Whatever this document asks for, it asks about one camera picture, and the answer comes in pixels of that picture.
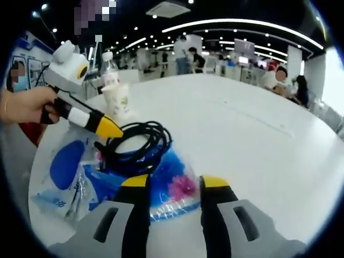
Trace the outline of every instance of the black ceiling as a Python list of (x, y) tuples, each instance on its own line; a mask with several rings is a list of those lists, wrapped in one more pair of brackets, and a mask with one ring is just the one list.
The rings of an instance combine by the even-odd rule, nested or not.
[[(146, 37), (147, 40), (141, 43), (141, 47), (153, 47), (164, 44), (170, 44), (172, 40), (183, 32), (187, 34), (199, 34), (204, 38), (205, 49), (218, 51), (230, 45), (221, 46), (217, 41), (212, 44), (209, 40), (219, 40), (223, 37), (224, 41), (233, 41), (234, 38), (243, 39), (254, 42), (256, 45), (268, 47), (286, 53), (289, 43), (274, 37), (266, 37), (265, 33), (271, 36), (277, 36), (286, 40), (295, 42), (310, 51), (314, 52), (314, 56), (322, 54), (323, 51), (306, 40), (297, 37), (291, 33), (277, 30), (262, 25), (244, 24), (244, 23), (214, 23), (203, 24), (181, 28), (168, 33), (161, 31), (180, 24), (195, 22), (205, 19), (217, 18), (243, 18), (260, 20), (281, 26), (285, 26), (292, 30), (298, 31), (323, 46), (327, 46), (324, 35), (320, 26), (320, 22), (316, 20), (314, 15), (308, 7), (305, 6), (301, 0), (276, 1), (276, 0), (194, 0), (193, 4), (189, 4), (188, 0), (179, 0), (180, 3), (191, 9), (190, 12), (174, 18), (160, 18), (153, 19), (152, 16), (146, 15), (146, 12), (152, 7), (162, 2), (162, 0), (117, 0), (116, 8), (110, 8), (109, 21), (102, 21), (100, 15), (102, 6), (109, 6), (109, 0), (82, 0), (81, 7), (88, 6), (88, 15), (90, 21), (88, 28), (81, 29), (81, 35), (75, 36), (75, 28), (79, 29), (80, 22), (77, 17), (77, 10), (74, 7), (80, 8), (80, 0), (75, 1), (47, 1), (48, 8), (40, 11), (41, 16), (49, 29), (57, 28), (55, 37), (57, 43), (51, 34), (45, 29), (39, 19), (32, 18), (28, 27), (33, 34), (43, 40), (48, 45), (56, 48), (61, 41), (71, 39), (77, 40), (82, 47), (88, 47), (95, 42), (95, 35), (102, 35), (103, 49), (113, 46), (114, 52), (124, 48), (138, 39)], [(260, 52), (269, 54), (269, 51), (261, 50)], [(310, 56), (309, 51), (304, 51), (304, 58)]]

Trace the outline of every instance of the round table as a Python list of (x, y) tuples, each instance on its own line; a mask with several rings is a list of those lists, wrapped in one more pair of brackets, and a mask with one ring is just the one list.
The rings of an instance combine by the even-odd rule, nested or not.
[[(103, 96), (90, 103), (105, 107)], [(259, 87), (204, 74), (133, 84), (130, 103), (141, 121), (159, 121), (171, 132), (197, 175), (226, 179), (287, 239), (308, 243), (331, 215), (344, 179), (344, 144), (306, 109)], [(30, 200), (67, 127), (65, 120), (48, 127), (31, 171), (30, 219), (46, 246), (75, 233)]]

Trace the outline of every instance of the plastic bottle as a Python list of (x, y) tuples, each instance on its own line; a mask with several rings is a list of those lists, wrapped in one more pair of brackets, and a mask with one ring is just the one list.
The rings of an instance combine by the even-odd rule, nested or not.
[(129, 86), (127, 83), (120, 82), (118, 76), (119, 69), (112, 59), (112, 52), (105, 52), (102, 57), (102, 93), (107, 103), (107, 114), (115, 121), (121, 121), (129, 113)]

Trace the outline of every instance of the air vent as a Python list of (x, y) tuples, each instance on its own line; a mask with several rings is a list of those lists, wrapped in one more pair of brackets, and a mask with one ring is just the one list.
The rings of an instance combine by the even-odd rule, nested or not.
[(153, 7), (148, 12), (147, 15), (156, 15), (158, 17), (173, 18), (183, 13), (190, 12), (190, 9), (183, 6), (183, 4), (178, 2), (167, 2), (164, 1)]

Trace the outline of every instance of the white robot head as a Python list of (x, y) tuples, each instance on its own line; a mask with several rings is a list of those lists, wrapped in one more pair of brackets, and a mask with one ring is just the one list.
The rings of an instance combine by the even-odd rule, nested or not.
[(69, 40), (54, 52), (53, 60), (44, 73), (46, 83), (71, 93), (80, 91), (89, 61), (84, 55), (74, 52), (75, 45)]

